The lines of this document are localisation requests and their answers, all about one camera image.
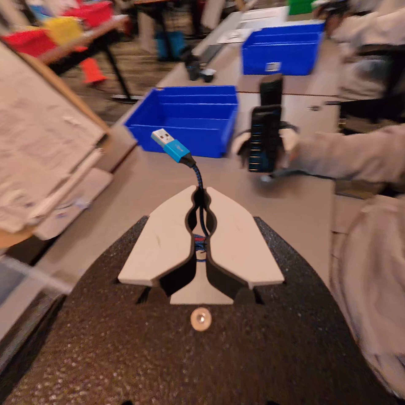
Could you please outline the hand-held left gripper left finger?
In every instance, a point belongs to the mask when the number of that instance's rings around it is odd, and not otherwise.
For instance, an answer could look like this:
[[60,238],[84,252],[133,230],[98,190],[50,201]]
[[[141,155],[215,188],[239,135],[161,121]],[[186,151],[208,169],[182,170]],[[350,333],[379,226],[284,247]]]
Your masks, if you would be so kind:
[[117,277],[120,283],[161,288],[170,297],[194,279],[196,195],[198,187],[191,185],[149,215]]

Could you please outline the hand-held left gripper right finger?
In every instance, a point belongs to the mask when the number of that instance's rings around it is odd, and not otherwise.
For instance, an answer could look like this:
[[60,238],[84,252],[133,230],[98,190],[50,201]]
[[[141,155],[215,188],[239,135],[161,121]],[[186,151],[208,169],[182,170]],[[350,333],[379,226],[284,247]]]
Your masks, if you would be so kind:
[[235,300],[242,290],[282,284],[285,278],[254,217],[242,205],[205,190],[206,274],[215,289]]

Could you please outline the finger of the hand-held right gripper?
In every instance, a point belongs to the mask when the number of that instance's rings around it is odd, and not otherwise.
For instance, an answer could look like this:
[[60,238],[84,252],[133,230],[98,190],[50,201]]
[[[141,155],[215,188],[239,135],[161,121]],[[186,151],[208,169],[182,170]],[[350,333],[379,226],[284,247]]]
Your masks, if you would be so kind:
[[295,129],[284,128],[280,130],[283,152],[280,159],[280,168],[288,169],[298,153],[299,135]]
[[240,169],[244,169],[249,161],[251,148],[251,131],[239,133],[234,139],[234,157],[238,160]]

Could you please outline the black USB hub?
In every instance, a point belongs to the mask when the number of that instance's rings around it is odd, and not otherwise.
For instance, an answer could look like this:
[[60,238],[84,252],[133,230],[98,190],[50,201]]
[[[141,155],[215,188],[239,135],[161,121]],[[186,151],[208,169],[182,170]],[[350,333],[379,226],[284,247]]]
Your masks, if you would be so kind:
[[255,107],[251,112],[251,136],[248,154],[248,171],[272,173],[276,166],[281,137],[281,105]]

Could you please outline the clear plastic organizer tray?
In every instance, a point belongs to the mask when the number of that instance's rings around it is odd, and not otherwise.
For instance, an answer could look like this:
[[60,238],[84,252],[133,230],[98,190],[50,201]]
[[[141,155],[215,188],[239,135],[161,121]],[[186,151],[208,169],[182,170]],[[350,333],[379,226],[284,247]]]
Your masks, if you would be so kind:
[[0,264],[0,338],[18,323],[28,308],[42,294],[45,298],[68,295],[74,282],[64,275],[51,274],[38,266],[1,256]]

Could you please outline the grey desk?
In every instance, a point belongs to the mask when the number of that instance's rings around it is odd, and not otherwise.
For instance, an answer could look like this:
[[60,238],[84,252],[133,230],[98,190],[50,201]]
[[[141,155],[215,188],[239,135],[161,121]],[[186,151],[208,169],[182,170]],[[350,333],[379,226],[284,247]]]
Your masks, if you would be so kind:
[[[242,18],[242,12],[231,13],[220,25],[215,28],[194,49],[200,55],[205,49],[216,43],[220,36],[236,28]],[[235,85],[237,86],[242,76],[242,59],[240,44],[226,44],[217,56],[211,61],[210,68],[216,71],[211,83],[202,79],[191,81],[184,63],[177,63],[158,84],[156,88],[200,86],[200,85]],[[331,40],[323,40],[317,63],[310,75],[286,76],[283,84],[283,94],[303,96],[337,96],[339,94],[339,77],[342,62],[339,56],[339,47]]]
[[[264,180],[241,168],[237,156],[196,158],[210,186],[262,218],[329,286],[334,182],[306,175]],[[163,153],[136,147],[96,199],[37,263],[39,271],[65,274],[74,284],[88,267],[132,227],[169,197],[195,184],[195,175]]]

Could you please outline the wooden background desk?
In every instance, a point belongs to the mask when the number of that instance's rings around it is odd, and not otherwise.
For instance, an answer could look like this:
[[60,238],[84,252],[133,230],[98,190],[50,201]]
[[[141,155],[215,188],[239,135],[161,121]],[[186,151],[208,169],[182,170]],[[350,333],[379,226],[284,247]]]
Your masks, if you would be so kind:
[[111,99],[123,104],[136,104],[143,97],[130,93],[117,60],[110,50],[112,44],[120,41],[129,22],[128,15],[114,15],[98,27],[84,32],[79,38],[43,53],[38,59],[54,73],[61,75],[85,59],[104,53],[121,88],[121,94],[111,95]]

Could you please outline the blue plastic bin with label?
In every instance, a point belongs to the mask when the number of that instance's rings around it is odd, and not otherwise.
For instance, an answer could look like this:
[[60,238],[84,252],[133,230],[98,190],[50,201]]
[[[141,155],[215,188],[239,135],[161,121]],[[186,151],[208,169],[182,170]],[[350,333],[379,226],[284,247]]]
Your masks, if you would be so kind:
[[244,75],[307,76],[323,40],[324,22],[262,28],[241,48]]

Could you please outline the small black device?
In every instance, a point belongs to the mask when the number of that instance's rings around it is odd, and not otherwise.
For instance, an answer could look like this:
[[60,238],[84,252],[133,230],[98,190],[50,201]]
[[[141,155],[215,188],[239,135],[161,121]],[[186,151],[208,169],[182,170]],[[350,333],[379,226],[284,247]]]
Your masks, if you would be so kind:
[[203,68],[199,59],[192,54],[185,58],[184,65],[190,81],[202,79],[205,83],[211,83],[215,79],[216,70]]

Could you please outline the green plastic bin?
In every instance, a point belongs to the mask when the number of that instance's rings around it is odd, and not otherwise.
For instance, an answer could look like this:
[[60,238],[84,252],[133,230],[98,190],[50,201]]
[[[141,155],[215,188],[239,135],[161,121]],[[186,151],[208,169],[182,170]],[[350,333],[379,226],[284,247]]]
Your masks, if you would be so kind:
[[300,15],[312,13],[314,0],[287,0],[289,15]]

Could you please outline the wooden document stand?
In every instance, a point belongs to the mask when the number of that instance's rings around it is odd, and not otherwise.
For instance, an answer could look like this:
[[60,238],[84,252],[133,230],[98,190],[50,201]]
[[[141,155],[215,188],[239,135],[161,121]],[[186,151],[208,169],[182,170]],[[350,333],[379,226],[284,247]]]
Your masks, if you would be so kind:
[[[35,71],[40,73],[55,89],[75,105],[82,113],[87,115],[97,125],[106,130],[106,133],[97,144],[104,155],[105,138],[109,136],[109,127],[85,104],[75,93],[73,93],[52,70],[47,68],[37,58],[24,53],[18,53]],[[51,213],[35,226],[28,226],[15,234],[1,230],[1,254],[9,247],[27,240],[31,236],[37,236],[40,240],[48,240],[61,234],[65,228],[85,210],[92,201],[109,185],[112,175],[107,171],[97,169],[96,166],[76,185],[74,189],[54,208]]]

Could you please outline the person's pale jacket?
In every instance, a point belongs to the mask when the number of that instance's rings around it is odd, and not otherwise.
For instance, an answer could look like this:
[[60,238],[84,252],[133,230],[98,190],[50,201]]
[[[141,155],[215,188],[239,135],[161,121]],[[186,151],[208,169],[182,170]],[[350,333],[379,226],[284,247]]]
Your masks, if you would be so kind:
[[375,196],[332,228],[330,290],[368,366],[405,393],[404,195]]

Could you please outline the red floor object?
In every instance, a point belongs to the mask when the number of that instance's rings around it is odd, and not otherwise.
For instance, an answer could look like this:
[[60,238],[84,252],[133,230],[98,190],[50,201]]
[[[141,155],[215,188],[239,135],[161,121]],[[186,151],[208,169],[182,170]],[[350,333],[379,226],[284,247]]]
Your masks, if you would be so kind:
[[83,82],[87,85],[104,82],[108,78],[102,73],[94,58],[87,58],[79,63],[83,73]]

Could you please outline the red plastic bin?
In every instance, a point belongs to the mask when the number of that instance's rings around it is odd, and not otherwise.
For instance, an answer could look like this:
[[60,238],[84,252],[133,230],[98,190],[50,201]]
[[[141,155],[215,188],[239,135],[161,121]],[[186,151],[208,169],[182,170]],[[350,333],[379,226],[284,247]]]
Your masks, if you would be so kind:
[[109,21],[114,15],[113,4],[110,1],[96,1],[95,3],[80,3],[78,7],[69,8],[62,13],[63,17],[81,19],[89,28],[96,28]]
[[34,28],[2,35],[1,39],[14,50],[33,57],[41,56],[57,47],[57,44],[49,36],[48,30],[44,28]]

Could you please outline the yellow plastic bin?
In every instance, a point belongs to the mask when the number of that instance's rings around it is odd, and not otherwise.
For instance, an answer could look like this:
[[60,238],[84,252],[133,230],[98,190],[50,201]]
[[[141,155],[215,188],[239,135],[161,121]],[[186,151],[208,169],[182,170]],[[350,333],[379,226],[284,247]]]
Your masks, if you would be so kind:
[[58,46],[63,46],[76,40],[84,33],[81,23],[76,17],[56,17],[44,19],[43,27],[48,36]]

